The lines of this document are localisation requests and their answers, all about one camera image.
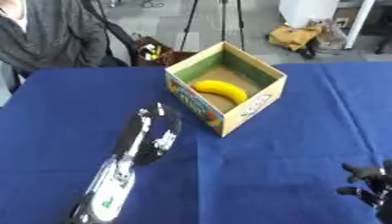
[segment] gray sweater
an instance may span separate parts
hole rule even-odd
[[[0,16],[0,60],[17,70],[96,67],[105,56],[103,25],[80,0],[27,0],[27,32]]]

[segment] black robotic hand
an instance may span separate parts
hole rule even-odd
[[[383,223],[392,224],[392,159],[384,161],[384,168],[355,167],[350,164],[342,166],[344,170],[351,172],[348,183],[365,181],[371,192],[354,186],[338,188],[337,192],[357,197],[371,206]]]

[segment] box label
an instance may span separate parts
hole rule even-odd
[[[260,109],[264,108],[264,106],[271,98],[272,94],[262,94],[260,96],[257,96],[252,101],[252,104],[250,104],[250,106],[244,109],[244,111],[241,113],[241,117],[247,119],[255,115],[257,112],[259,112]]]

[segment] cardboard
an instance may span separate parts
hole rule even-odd
[[[196,81],[225,81],[242,88],[249,99],[240,105],[217,94],[197,93]],[[221,42],[166,69],[166,85],[208,126],[224,137],[278,99],[286,75]]]

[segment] blue tablecloth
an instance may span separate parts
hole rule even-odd
[[[119,224],[377,223],[342,197],[340,163],[392,158],[391,63],[284,64],[283,96],[224,139],[165,90],[160,67],[35,73],[0,110],[0,223],[60,223],[125,122],[164,102],[184,128],[136,171]]]

